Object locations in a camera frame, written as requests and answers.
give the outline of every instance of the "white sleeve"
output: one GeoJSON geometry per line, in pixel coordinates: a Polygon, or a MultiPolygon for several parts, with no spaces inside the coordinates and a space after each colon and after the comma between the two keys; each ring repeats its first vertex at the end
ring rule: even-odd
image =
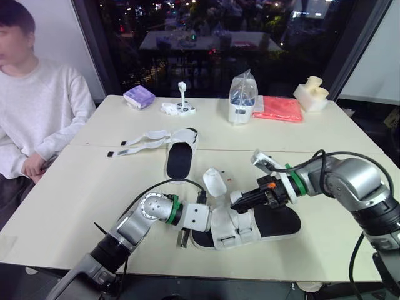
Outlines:
{"type": "Polygon", "coordinates": [[[96,109],[85,79],[75,70],[72,73],[74,76],[69,83],[68,98],[74,118],[69,126],[46,137],[35,148],[35,151],[45,160],[49,160],[56,153],[61,152],[85,125],[96,109]]]}
{"type": "Polygon", "coordinates": [[[27,156],[13,143],[0,127],[0,174],[7,179],[26,176],[21,172],[27,156]]]}

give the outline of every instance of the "black hair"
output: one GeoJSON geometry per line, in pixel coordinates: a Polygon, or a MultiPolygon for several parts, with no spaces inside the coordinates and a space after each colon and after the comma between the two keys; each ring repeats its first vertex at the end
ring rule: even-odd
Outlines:
{"type": "Polygon", "coordinates": [[[36,29],[31,13],[15,0],[0,0],[0,26],[18,26],[25,34],[36,29]]]}

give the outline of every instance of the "purple tissue box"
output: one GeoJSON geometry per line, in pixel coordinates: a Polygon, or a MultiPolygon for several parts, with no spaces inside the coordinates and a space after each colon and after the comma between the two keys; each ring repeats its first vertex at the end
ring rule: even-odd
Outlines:
{"type": "Polygon", "coordinates": [[[156,96],[142,86],[134,88],[124,93],[124,98],[130,106],[136,109],[144,109],[154,102],[156,96]]]}

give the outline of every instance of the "man's hand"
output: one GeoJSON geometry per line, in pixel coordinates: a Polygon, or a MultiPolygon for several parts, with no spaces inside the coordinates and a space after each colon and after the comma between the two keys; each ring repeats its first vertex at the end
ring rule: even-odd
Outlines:
{"type": "Polygon", "coordinates": [[[32,178],[33,181],[35,181],[35,179],[33,178],[34,176],[40,176],[40,178],[42,177],[44,173],[42,170],[42,166],[45,162],[46,161],[38,153],[35,152],[24,161],[21,171],[25,175],[32,178]]]}
{"type": "Polygon", "coordinates": [[[40,174],[40,175],[34,175],[34,176],[31,177],[31,179],[33,180],[33,182],[34,182],[35,184],[37,184],[37,183],[39,182],[39,180],[42,178],[43,174],[44,174],[44,173],[42,173],[42,174],[40,174]]]}

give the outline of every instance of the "white table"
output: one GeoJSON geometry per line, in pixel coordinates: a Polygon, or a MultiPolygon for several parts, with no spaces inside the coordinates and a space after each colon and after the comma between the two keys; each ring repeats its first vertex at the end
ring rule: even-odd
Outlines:
{"type": "Polygon", "coordinates": [[[199,131],[198,149],[383,154],[332,101],[322,112],[303,112],[302,123],[252,118],[246,125],[233,126],[228,122],[227,99],[189,98],[197,109],[192,116],[168,116],[160,111],[161,103],[179,100],[157,97],[151,106],[137,111],[128,107],[122,96],[108,96],[71,144],[119,146],[149,130],[192,127],[199,131]]]}
{"type": "MultiPolygon", "coordinates": [[[[237,42],[250,42],[257,46],[260,50],[280,51],[281,48],[269,38],[265,32],[246,32],[246,31],[233,31],[230,32],[232,36],[231,46],[237,42]]],[[[219,49],[219,38],[216,36],[198,36],[197,41],[193,47],[182,47],[178,43],[178,39],[184,38],[188,35],[187,31],[150,31],[146,34],[140,50],[159,50],[157,47],[157,38],[170,38],[171,50],[183,51],[198,51],[198,50],[211,50],[213,48],[219,49]]]]}
{"type": "MultiPolygon", "coordinates": [[[[70,269],[90,252],[103,238],[94,221],[109,229],[139,192],[164,179],[165,149],[106,157],[109,150],[117,149],[68,146],[0,232],[0,260],[70,269]]],[[[203,172],[214,166],[225,171],[226,179],[232,179],[228,182],[229,191],[254,189],[263,172],[250,163],[252,153],[199,150],[190,178],[201,183],[203,172]]],[[[292,165],[310,157],[309,153],[297,152],[269,154],[292,165]]],[[[371,157],[392,175],[399,199],[399,169],[383,154],[371,157]]],[[[197,189],[189,184],[169,184],[157,190],[176,193],[192,202],[197,196],[197,189]]],[[[178,232],[158,222],[131,256],[128,271],[210,278],[348,281],[350,255],[361,232],[352,216],[336,200],[325,196],[304,196],[291,207],[302,221],[298,236],[229,251],[203,251],[191,242],[187,249],[180,249],[176,246],[178,232]]],[[[364,241],[355,263],[355,280],[380,281],[372,253],[364,241]]]]}

